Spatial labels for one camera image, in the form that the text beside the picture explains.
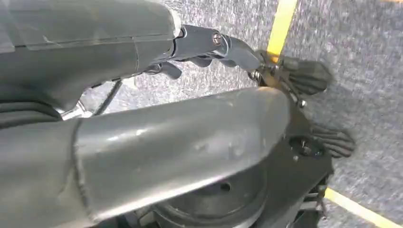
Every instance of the yellow tape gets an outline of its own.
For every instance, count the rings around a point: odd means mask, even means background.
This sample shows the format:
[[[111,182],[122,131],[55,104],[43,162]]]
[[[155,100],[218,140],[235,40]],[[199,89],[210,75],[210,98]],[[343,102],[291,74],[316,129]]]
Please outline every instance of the yellow tape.
[[[287,38],[288,28],[291,24],[297,0],[279,0],[277,12],[271,29],[267,52],[279,56]]]
[[[363,219],[374,223],[377,227],[380,228],[402,228],[401,226],[397,225],[396,223],[376,214],[373,211],[370,211],[363,206],[359,205],[358,203],[352,201],[351,199],[337,193],[332,189],[327,189],[325,193],[325,198],[329,199],[330,201],[338,204],[339,206],[345,208],[346,210],[350,211],[353,214],[356,214]]]

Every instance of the gray metal tube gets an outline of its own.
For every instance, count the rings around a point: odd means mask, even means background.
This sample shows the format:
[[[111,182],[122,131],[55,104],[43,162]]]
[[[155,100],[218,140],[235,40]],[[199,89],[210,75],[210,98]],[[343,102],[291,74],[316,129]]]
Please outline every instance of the gray metal tube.
[[[179,17],[153,0],[0,0],[0,43],[53,49],[172,40]]]
[[[262,161],[289,121],[286,96],[249,88],[83,120],[83,194],[104,220],[227,178]]]
[[[286,96],[249,88],[0,131],[0,224],[88,227],[262,161],[289,121]]]

